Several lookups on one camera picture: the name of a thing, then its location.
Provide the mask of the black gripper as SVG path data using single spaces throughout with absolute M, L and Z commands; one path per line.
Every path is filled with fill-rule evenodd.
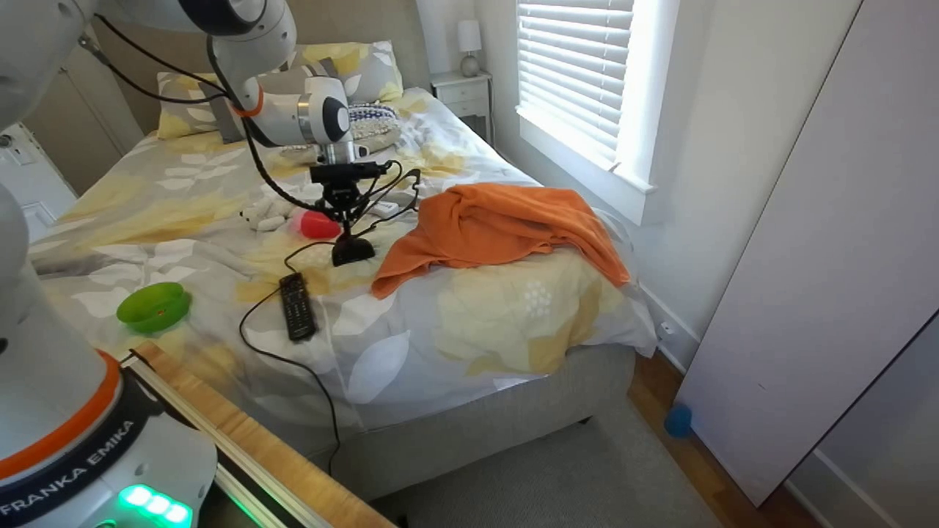
M 322 187 L 322 197 L 318 203 L 318 207 L 322 215 L 328 215 L 340 232 L 350 232 L 350 221 L 353 232 L 350 234 L 362 234 L 363 232 L 363 204 L 368 197 L 357 190 L 362 179 L 379 179 L 391 171 L 391 165 L 379 165 L 379 160 L 350 160 L 350 165 L 319 165 L 312 171 L 312 179 Z

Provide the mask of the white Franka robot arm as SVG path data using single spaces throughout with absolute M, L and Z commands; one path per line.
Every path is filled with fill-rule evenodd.
M 347 135 L 332 81 L 312 81 L 294 102 L 258 87 L 297 52 L 287 0 L 0 0 L 4 125 L 39 106 L 101 15 L 206 36 L 222 91 L 277 146 Z M 87 341 L 35 270 L 17 200 L 4 203 L 0 291 L 4 528 L 196 528 L 216 476 L 214 442 Z

